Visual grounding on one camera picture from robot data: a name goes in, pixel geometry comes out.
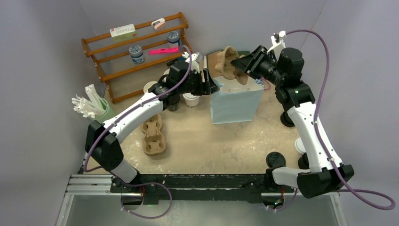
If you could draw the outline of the single white paper cup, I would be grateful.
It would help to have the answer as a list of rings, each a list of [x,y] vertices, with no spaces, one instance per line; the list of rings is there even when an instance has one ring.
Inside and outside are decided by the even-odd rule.
[[[191,93],[183,94],[186,105],[189,108],[195,108],[199,104],[200,96],[193,95]]]

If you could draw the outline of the light blue paper bag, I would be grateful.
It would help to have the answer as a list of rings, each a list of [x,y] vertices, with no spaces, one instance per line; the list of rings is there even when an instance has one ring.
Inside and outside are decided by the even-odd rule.
[[[252,121],[264,92],[262,84],[248,78],[245,85],[223,76],[213,79],[219,91],[211,95],[210,114],[213,124]]]

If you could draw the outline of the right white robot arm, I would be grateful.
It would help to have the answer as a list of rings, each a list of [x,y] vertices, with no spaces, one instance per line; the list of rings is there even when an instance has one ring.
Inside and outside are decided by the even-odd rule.
[[[231,64],[253,79],[265,78],[275,85],[276,98],[284,109],[280,120],[286,126],[296,127],[308,157],[308,170],[287,166],[267,169],[265,188],[275,192],[282,185],[294,187],[308,199],[342,188],[354,176],[354,169],[350,164],[345,165],[334,151],[316,113],[314,95],[301,81],[304,66],[301,51],[284,48],[278,61],[274,61],[260,45]]]

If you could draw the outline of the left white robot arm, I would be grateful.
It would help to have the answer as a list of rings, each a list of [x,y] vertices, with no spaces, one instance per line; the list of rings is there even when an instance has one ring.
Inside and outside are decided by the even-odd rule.
[[[207,69],[200,71],[193,63],[176,61],[139,101],[109,120],[92,121],[85,151],[100,167],[122,180],[124,189],[136,192],[140,188],[140,173],[124,158],[120,144],[146,120],[177,104],[182,94],[204,96],[218,91]]]

